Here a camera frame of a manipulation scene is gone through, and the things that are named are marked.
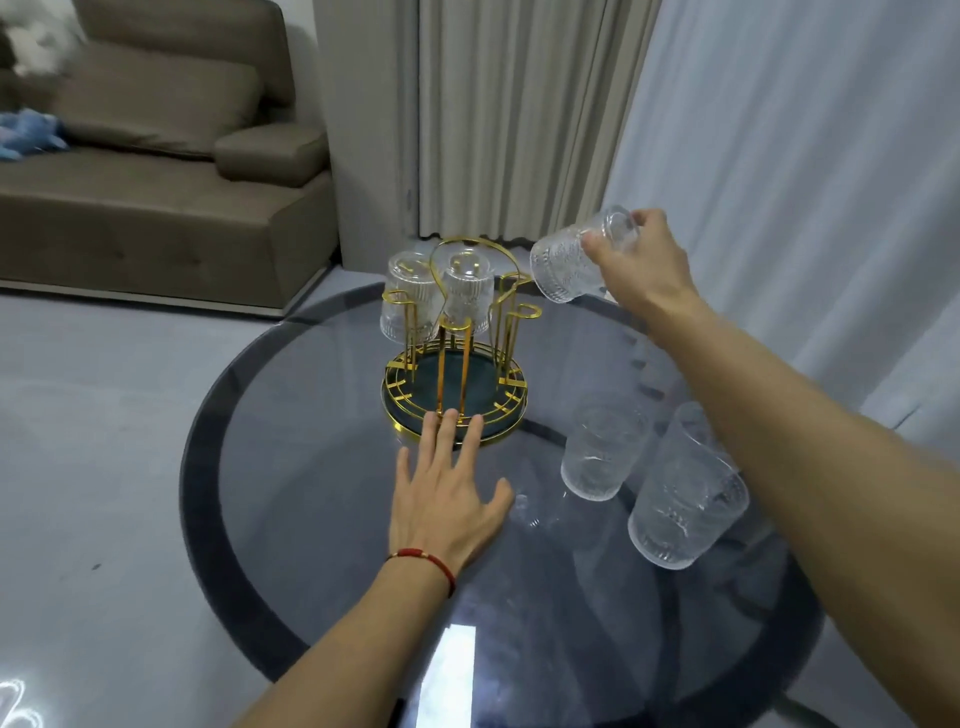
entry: clear drinking glass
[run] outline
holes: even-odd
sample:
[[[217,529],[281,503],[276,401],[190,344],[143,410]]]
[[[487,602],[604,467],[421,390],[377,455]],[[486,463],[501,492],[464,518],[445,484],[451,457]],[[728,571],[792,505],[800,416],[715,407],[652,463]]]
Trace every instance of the clear drinking glass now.
[[[401,290],[413,299],[417,311],[417,343],[422,344],[433,335],[433,328],[444,306],[440,287],[430,273],[430,256],[413,251],[397,253],[387,264],[387,287],[385,290]],[[383,302],[380,312],[380,330],[383,335],[398,344],[404,339],[404,309],[399,303]]]
[[[685,569],[750,504],[750,494],[691,401],[674,413],[627,521],[636,550],[665,569]]]
[[[620,205],[601,210],[585,223],[552,232],[534,243],[530,270],[550,301],[566,303],[586,293],[600,293],[603,277],[580,247],[587,231],[603,234],[617,250],[626,250],[639,238],[633,215]]]
[[[574,412],[560,476],[572,493],[609,500],[627,479],[651,432],[639,407],[621,395],[593,394]]]
[[[446,287],[444,313],[450,324],[461,327],[470,319],[474,336],[486,331],[493,305],[493,266],[487,257],[472,248],[454,253],[444,267],[442,278]]]

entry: sofa armrest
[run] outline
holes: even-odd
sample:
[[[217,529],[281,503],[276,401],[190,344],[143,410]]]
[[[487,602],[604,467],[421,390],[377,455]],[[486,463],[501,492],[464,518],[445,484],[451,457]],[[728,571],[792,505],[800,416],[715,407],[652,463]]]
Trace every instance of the sofa armrest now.
[[[330,151],[323,129],[266,124],[221,137],[213,159],[227,180],[302,187],[326,168]]]
[[[20,109],[20,94],[17,90],[16,74],[8,69],[0,70],[0,111]]]

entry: sofa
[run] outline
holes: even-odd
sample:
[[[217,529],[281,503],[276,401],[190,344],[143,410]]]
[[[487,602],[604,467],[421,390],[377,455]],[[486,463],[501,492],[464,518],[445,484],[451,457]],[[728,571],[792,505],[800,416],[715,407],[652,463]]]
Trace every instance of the sofa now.
[[[269,0],[76,0],[87,43],[0,110],[56,114],[68,152],[0,162],[0,288],[283,316],[337,246],[323,129],[290,114]]]

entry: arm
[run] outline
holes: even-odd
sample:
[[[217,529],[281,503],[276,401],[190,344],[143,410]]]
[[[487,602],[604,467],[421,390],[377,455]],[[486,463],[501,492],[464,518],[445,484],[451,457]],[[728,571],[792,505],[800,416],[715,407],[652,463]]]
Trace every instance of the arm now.
[[[960,724],[960,474],[831,400],[697,294],[660,210],[584,249],[673,357],[867,667],[921,726]]]
[[[514,502],[506,479],[488,504],[473,483],[483,418],[470,427],[452,464],[457,411],[423,421],[413,479],[409,451],[396,460],[390,552],[421,548],[456,575],[499,532]],[[370,590],[250,708],[235,728],[373,728],[385,726],[403,672],[446,599],[443,572],[417,558],[391,559]]]

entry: wall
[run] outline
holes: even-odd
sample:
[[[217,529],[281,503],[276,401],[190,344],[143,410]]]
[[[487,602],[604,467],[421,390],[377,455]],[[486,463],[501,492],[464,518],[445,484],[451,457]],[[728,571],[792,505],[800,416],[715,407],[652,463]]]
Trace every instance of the wall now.
[[[382,273],[390,255],[410,247],[405,226],[416,204],[408,192],[417,5],[314,0],[314,12],[344,267]]]
[[[71,0],[42,0],[57,13],[73,14]],[[304,123],[319,123],[324,116],[320,104],[320,51],[317,27],[310,0],[275,0],[283,10],[290,44],[290,60],[297,83],[296,118]]]

